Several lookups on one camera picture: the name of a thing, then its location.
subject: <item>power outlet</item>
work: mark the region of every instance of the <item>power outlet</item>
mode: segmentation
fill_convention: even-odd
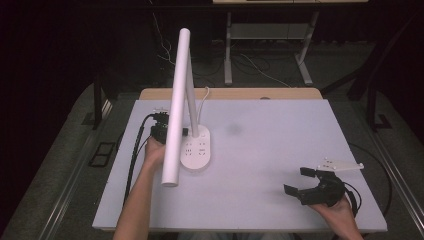
[[[188,129],[188,135],[181,141],[181,163],[190,171],[198,171],[206,168],[210,161],[210,132],[199,125],[199,137],[194,138],[192,129]]]

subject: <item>dark background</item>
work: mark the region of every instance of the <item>dark background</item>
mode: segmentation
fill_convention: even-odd
[[[74,102],[96,76],[101,77],[108,98],[116,98],[122,91],[161,86],[165,81],[161,70],[164,63],[156,57],[161,49],[151,13],[131,7],[93,7],[99,2],[6,0],[0,3],[0,235]],[[154,1],[165,5],[172,2]],[[94,5],[84,8],[81,3]],[[147,1],[110,3],[150,6]],[[178,3],[202,6],[210,1]],[[382,49],[386,49],[388,39],[415,16],[371,80],[424,142],[424,35],[420,33],[424,13],[415,14],[420,3],[375,0],[365,7],[320,7],[313,40],[315,44],[369,41],[381,46],[373,52],[367,70],[362,73],[366,86],[370,69],[380,58]],[[225,11],[156,12],[162,33],[171,42],[181,27],[192,31],[194,54],[207,55],[208,43],[225,37]],[[296,8],[285,14],[284,19],[279,12],[235,13],[239,19],[263,21],[286,21],[286,18],[297,21],[299,16]]]

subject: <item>white cable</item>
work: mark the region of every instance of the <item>white cable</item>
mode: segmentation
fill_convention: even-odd
[[[200,111],[202,111],[202,106],[203,106],[203,102],[206,100],[206,98],[209,95],[209,87],[205,87],[208,92],[206,93],[206,95],[203,97],[202,102],[200,103],[199,109],[197,110],[197,123],[199,123],[199,118],[200,118]]]
[[[269,76],[269,75],[267,75],[266,73],[264,73],[264,72],[262,72],[262,70],[261,69],[259,69],[256,65],[255,65],[255,63],[253,63],[253,61],[252,60],[250,60],[250,58],[249,57],[247,57],[246,55],[244,55],[244,54],[240,54],[241,56],[243,56],[244,58],[246,58],[255,68],[256,68],[256,70],[258,70],[258,72],[259,73],[261,73],[262,75],[264,75],[265,77],[267,77],[267,78],[269,78],[269,79],[272,79],[272,80],[274,80],[274,81],[277,81],[277,82],[279,82],[279,83],[282,83],[282,84],[284,84],[285,86],[287,86],[287,87],[289,87],[289,88],[291,88],[291,86],[290,85],[288,85],[287,83],[285,83],[285,82],[283,82],[283,81],[280,81],[280,80],[278,80],[278,79],[276,79],[276,78],[273,78],[273,77],[271,77],[271,76]]]
[[[153,15],[153,19],[155,20],[155,25],[156,25],[156,30],[158,31],[158,34],[159,34],[159,37],[160,37],[160,45],[162,46],[162,48],[165,50],[165,52],[166,52],[166,55],[168,55],[168,57],[166,58],[166,57],[163,57],[163,56],[160,56],[160,55],[158,55],[158,57],[160,57],[160,58],[162,58],[162,59],[164,59],[164,60],[166,60],[166,61],[168,61],[169,63],[171,63],[172,65],[175,65],[175,63],[173,63],[172,61],[171,61],[171,43],[168,41],[168,40],[166,40],[167,42],[168,42],[168,44],[169,44],[169,49],[167,49],[164,45],[163,45],[163,37],[162,37],[162,33],[160,32],[160,29],[159,29],[159,24],[158,24],[158,20],[156,19],[156,14],[153,12],[152,13],[152,15]]]

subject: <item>white desk lamp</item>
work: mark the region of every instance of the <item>white desk lamp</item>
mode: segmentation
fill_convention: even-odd
[[[182,137],[184,93],[187,96],[191,128],[188,136]],[[181,29],[175,62],[174,85],[166,137],[165,161],[162,185],[178,186],[179,163],[188,170],[202,170],[210,161],[209,130],[197,122],[193,73],[190,59],[190,31]]]

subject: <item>human hand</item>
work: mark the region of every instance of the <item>human hand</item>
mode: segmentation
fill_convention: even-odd
[[[332,207],[326,204],[310,205],[312,209],[317,211],[327,222],[328,226],[341,239],[363,239],[356,225],[352,208],[346,196]]]
[[[162,163],[165,157],[165,145],[156,141],[154,137],[147,139],[143,168],[149,168],[155,171]]]

